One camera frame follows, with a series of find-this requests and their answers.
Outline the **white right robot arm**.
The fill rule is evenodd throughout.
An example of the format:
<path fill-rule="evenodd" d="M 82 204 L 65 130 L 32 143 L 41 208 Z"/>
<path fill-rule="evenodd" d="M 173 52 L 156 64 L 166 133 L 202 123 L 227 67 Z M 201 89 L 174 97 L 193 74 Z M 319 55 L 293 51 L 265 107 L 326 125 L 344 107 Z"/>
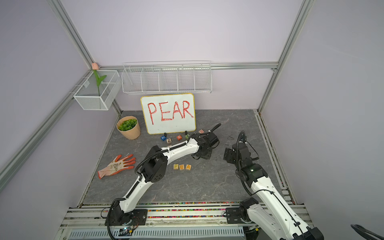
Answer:
<path fill-rule="evenodd" d="M 276 190 L 267 172 L 253 162 L 246 143 L 240 141 L 226 148 L 224 160 L 236 166 L 236 175 L 243 187 L 249 187 L 252 197 L 237 208 L 227 208 L 224 216 L 229 224 L 255 223 L 274 240 L 323 240 L 318 228 L 310 227 L 287 204 Z M 253 197 L 258 196 L 267 209 Z"/>

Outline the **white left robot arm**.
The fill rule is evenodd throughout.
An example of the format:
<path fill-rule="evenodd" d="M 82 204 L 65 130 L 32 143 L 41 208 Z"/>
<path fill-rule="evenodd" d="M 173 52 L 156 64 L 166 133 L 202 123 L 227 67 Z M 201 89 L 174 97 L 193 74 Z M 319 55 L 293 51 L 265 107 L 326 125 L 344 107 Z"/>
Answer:
<path fill-rule="evenodd" d="M 219 142 L 217 135 L 211 131 L 192 134 L 186 141 L 165 148 L 152 147 L 135 170 L 138 175 L 135 183 L 123 198 L 114 200 L 109 213 L 120 215 L 132 212 L 146 191 L 165 176 L 168 165 L 188 155 L 208 160 Z"/>

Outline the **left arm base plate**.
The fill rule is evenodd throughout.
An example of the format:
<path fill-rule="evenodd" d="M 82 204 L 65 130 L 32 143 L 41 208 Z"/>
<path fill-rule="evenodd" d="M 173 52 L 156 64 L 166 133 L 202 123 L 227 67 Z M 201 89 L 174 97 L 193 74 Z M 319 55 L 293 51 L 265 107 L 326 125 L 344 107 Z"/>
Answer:
<path fill-rule="evenodd" d="M 148 209 L 134 209 L 129 213 L 123 213 L 118 209 L 113 209 L 107 215 L 105 226 L 109 221 L 109 226 L 143 226 L 146 224 Z"/>

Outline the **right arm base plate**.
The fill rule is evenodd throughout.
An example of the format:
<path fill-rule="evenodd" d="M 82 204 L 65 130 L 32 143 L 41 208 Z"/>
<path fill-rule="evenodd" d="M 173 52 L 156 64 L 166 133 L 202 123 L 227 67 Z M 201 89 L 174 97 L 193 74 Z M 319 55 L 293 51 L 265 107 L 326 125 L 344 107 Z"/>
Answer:
<path fill-rule="evenodd" d="M 226 208 L 223 217 L 227 219 L 228 224 L 250 224 L 252 221 L 249 219 L 246 211 L 242 207 Z"/>

